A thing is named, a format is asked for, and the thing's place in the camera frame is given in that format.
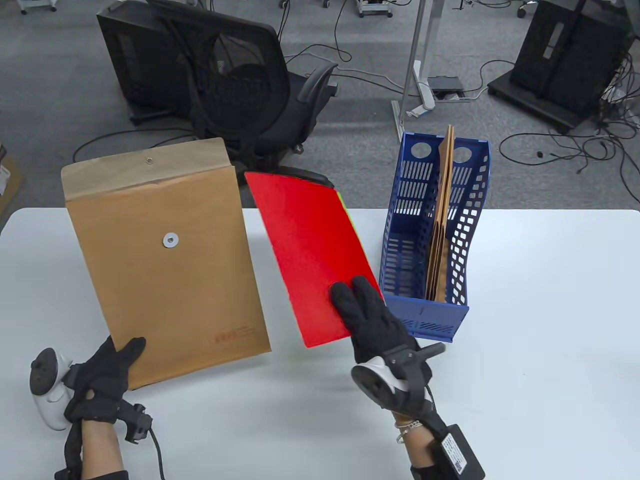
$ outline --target hand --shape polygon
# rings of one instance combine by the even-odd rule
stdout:
[[[333,306],[351,332],[356,363],[368,362],[375,356],[400,345],[419,350],[418,342],[389,311],[378,291],[363,276],[353,279],[353,289],[344,283],[331,288]],[[422,366],[425,384],[432,373],[425,362]]]
[[[146,345],[144,338],[137,338],[116,351],[113,339],[108,337],[89,360],[79,364],[74,396],[65,409],[67,420],[115,423],[122,396],[129,389],[129,368]],[[88,398],[89,391],[93,392],[92,398]]]

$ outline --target bracelet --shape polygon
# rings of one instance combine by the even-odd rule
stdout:
[[[398,425],[396,422],[396,428],[400,430],[400,435],[397,436],[396,442],[400,445],[404,443],[404,436],[409,433],[411,430],[421,427],[422,422],[420,420],[414,420],[409,424]]]

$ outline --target white table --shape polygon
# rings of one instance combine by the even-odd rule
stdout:
[[[385,211],[351,215],[377,270]],[[245,217],[273,353],[127,394],[154,417],[167,480],[409,479],[390,415],[351,382],[349,341],[303,347]],[[639,238],[631,211],[483,213],[470,312],[431,365],[489,480],[640,477]],[[21,210],[0,234],[0,325],[0,477],[52,479],[65,434],[40,420],[29,363],[47,346],[84,360],[107,335],[66,210]],[[132,479],[158,479],[150,439],[122,446]]]

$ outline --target white controller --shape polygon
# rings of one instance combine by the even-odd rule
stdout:
[[[45,348],[31,363],[31,394],[42,420],[53,430],[65,430],[69,425],[64,413],[72,393],[63,380],[71,364],[53,348]]]

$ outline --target human hand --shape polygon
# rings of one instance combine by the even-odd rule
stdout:
[[[331,288],[333,306],[351,332],[356,363],[368,362],[400,345],[418,351],[418,342],[387,308],[378,291],[363,276],[353,279],[353,288],[337,283]],[[421,366],[425,384],[431,380],[429,365]]]
[[[89,360],[78,364],[72,385],[74,396],[65,409],[67,420],[115,423],[122,396],[129,389],[129,368],[146,345],[144,338],[137,338],[116,351],[113,339],[108,337]]]

